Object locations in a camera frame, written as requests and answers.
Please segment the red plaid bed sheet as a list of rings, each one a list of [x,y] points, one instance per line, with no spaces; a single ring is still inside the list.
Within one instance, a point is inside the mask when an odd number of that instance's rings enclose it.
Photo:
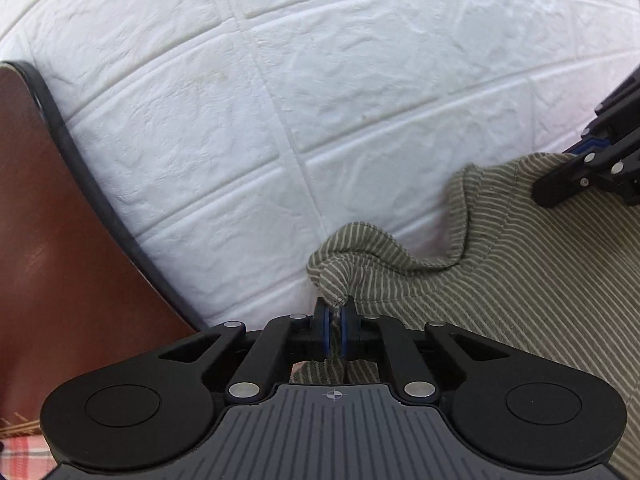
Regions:
[[[56,467],[43,436],[1,441],[1,477],[6,480],[39,480]]]

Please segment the green striped checked shirt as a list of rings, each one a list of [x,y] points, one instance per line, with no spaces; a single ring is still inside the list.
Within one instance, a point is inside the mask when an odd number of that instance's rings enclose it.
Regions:
[[[310,280],[331,307],[354,300],[412,328],[441,320],[578,368],[613,386],[627,426],[612,457],[639,474],[639,211],[588,188],[551,209],[534,182],[560,154],[467,166],[448,185],[449,245],[416,258],[367,222],[314,252]]]

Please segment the dark brown wooden board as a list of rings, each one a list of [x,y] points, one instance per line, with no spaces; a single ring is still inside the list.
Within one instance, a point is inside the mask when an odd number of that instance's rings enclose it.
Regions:
[[[203,324],[119,219],[32,64],[1,65],[1,434],[66,380]]]

